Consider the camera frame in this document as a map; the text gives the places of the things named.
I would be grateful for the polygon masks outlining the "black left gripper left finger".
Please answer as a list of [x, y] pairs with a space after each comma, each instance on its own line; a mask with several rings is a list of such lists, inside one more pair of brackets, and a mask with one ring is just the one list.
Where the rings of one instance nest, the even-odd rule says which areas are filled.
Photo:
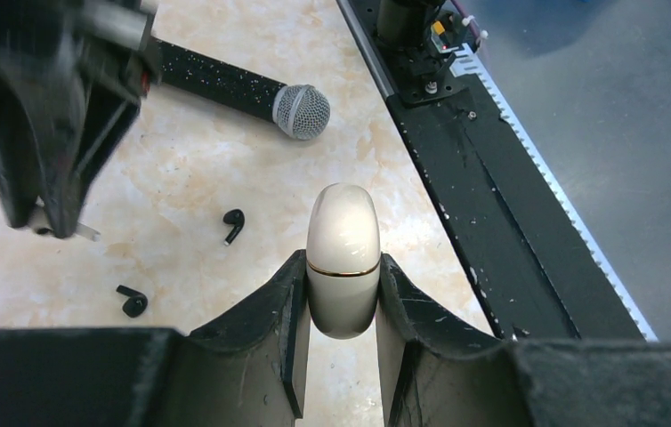
[[310, 332], [294, 252], [219, 317], [171, 328], [0, 329], [0, 426], [292, 426]]

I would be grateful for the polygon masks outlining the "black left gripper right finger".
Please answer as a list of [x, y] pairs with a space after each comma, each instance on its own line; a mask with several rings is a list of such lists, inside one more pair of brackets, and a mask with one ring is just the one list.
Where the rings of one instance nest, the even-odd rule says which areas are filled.
[[376, 345], [388, 426], [671, 426], [671, 343], [499, 340], [381, 258]]

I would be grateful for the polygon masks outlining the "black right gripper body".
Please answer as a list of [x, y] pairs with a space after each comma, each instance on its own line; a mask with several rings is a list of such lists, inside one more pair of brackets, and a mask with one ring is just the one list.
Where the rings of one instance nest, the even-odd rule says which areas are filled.
[[0, 74], [59, 86], [79, 77], [140, 104], [161, 80], [155, 15], [140, 1], [0, 1]]

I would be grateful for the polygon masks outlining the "white earbud charging case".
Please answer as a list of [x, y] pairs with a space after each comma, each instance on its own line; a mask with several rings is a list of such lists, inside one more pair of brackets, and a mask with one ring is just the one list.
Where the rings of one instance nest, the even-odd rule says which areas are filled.
[[376, 310], [381, 243], [372, 197], [362, 187], [335, 183], [318, 195], [306, 242], [311, 318], [320, 332], [352, 339]]

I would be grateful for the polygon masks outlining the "white earbud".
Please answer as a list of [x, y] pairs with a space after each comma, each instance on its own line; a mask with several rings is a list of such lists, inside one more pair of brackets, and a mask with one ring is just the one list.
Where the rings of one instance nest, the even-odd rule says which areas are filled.
[[76, 224], [63, 220], [53, 221], [46, 212], [43, 204], [37, 203], [28, 218], [27, 227], [36, 235], [48, 238], [71, 238], [81, 237], [98, 242], [101, 233], [81, 222]]

